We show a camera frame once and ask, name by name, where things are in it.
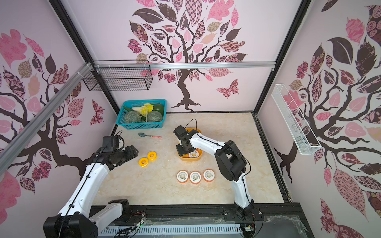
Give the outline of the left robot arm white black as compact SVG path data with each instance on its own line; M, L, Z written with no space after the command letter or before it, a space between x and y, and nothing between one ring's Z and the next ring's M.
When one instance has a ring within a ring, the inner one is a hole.
M119 135L103 138L102 147L91 155L73 195L56 216L44 222L43 231L47 238L97 238L114 220L122 215L131 216L127 199L112 200L94 215L90 214L93 201L108 174L139 155L133 145L119 144L123 141Z

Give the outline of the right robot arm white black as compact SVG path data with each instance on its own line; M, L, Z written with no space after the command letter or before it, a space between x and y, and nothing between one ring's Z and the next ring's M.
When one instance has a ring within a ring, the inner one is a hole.
M197 130L187 131L183 126L176 127L173 133L179 141L176 146L179 156L200 149L215 157L220 173L232 183L238 215L242 218L251 216L255 206L246 181L248 161L235 142L217 141L204 136Z

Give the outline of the yellow plastic storage box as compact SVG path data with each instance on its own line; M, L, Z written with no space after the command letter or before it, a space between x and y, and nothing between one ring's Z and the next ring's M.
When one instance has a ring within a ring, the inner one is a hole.
M196 129L196 128L186 128L185 130L188 131L188 132L191 132L192 130L196 130L197 132L201 133L201 130ZM177 151L177 153L178 153L179 158L182 161L185 161L185 162L195 162L195 161L198 161L198 160L201 159L203 151L200 150L200 149L196 149L195 151L193 151L191 153L188 153L188 154L185 154L183 156L180 156L178 151Z

